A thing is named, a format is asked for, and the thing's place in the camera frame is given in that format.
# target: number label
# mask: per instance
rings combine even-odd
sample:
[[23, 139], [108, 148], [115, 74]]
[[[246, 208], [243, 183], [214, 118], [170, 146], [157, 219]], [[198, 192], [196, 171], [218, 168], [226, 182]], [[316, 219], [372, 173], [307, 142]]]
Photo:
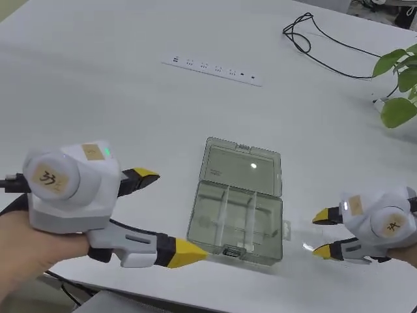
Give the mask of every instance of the number label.
[[32, 182], [52, 191], [54, 194], [62, 194], [68, 180], [68, 176], [58, 173], [45, 163], [40, 163], [32, 176]]

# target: green plant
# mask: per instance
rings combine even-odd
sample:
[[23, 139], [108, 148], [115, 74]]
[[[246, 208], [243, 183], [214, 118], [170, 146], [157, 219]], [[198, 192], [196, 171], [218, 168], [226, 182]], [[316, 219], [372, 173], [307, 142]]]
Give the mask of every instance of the green plant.
[[397, 49], [378, 60], [372, 77], [393, 69], [398, 76], [398, 89], [409, 93], [408, 98], [392, 98], [385, 102], [381, 120], [388, 128], [395, 128], [417, 115], [417, 44], [410, 48]]

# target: hand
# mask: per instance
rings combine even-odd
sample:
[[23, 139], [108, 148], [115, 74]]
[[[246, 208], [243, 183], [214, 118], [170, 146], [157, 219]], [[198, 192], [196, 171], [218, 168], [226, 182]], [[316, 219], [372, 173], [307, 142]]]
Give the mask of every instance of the hand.
[[41, 275], [57, 262], [84, 256], [85, 235], [55, 235], [34, 230], [28, 212], [0, 217], [0, 301], [22, 282]]
[[417, 245], [407, 248], [396, 248], [388, 251], [388, 256], [393, 259], [405, 261], [417, 268]]

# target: green leaf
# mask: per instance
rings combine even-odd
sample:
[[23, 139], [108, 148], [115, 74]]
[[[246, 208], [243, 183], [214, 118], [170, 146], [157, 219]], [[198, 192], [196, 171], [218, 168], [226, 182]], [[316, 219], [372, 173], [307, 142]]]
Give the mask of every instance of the green leaf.
[[383, 55], [375, 64], [373, 68], [372, 77], [377, 77], [385, 72], [388, 72], [395, 63], [399, 60], [400, 57], [403, 57], [407, 53], [403, 49], [394, 50], [386, 55]]
[[408, 68], [398, 75], [398, 89], [404, 93], [417, 84], [417, 69]]
[[402, 62], [398, 63], [394, 67], [394, 72], [397, 72], [398, 70], [402, 69], [403, 67], [410, 67], [410, 68], [417, 68], [417, 55], [412, 55]]
[[408, 48], [407, 52], [412, 52], [414, 54], [417, 54], [417, 44], [414, 44], [410, 48]]
[[385, 102], [381, 111], [381, 120], [388, 128], [404, 124], [417, 115], [417, 107], [404, 98], [394, 98]]

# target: yellow fingertip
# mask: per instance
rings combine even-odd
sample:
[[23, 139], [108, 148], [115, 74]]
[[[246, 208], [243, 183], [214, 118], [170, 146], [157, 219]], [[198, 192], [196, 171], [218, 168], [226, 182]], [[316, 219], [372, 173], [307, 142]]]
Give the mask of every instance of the yellow fingertip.
[[316, 223], [322, 220], [328, 220], [328, 208], [325, 208], [321, 210], [320, 212], [318, 212], [316, 216], [313, 218], [312, 222]]
[[184, 239], [175, 238], [175, 255], [168, 264], [168, 268], [174, 269], [197, 261], [204, 260], [208, 256], [200, 247]]
[[313, 251], [313, 255], [319, 256], [325, 260], [334, 260], [334, 258], [330, 256], [330, 245], [320, 246]]
[[147, 170], [146, 168], [134, 168], [134, 171], [142, 177], [149, 175], [159, 176], [159, 174], [155, 173], [154, 171]]

